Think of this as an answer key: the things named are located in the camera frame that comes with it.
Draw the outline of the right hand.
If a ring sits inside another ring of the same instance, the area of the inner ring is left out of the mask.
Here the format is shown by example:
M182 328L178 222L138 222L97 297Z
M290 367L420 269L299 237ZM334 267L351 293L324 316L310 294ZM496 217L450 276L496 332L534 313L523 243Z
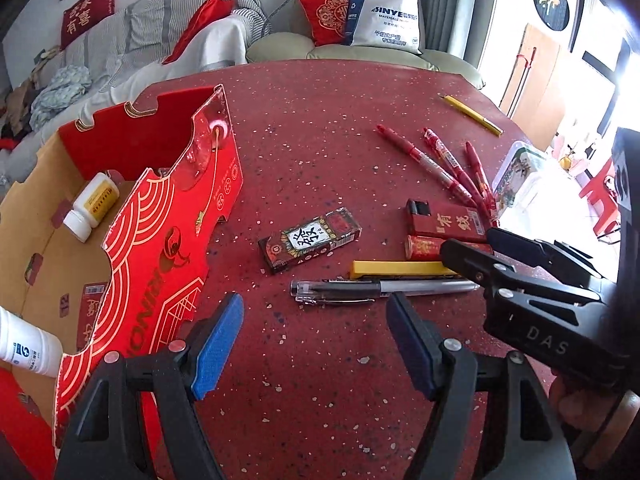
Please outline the right hand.
M617 396L584 389L556 375L549 390L549 400L563 422L582 431L596 432L612 410Z

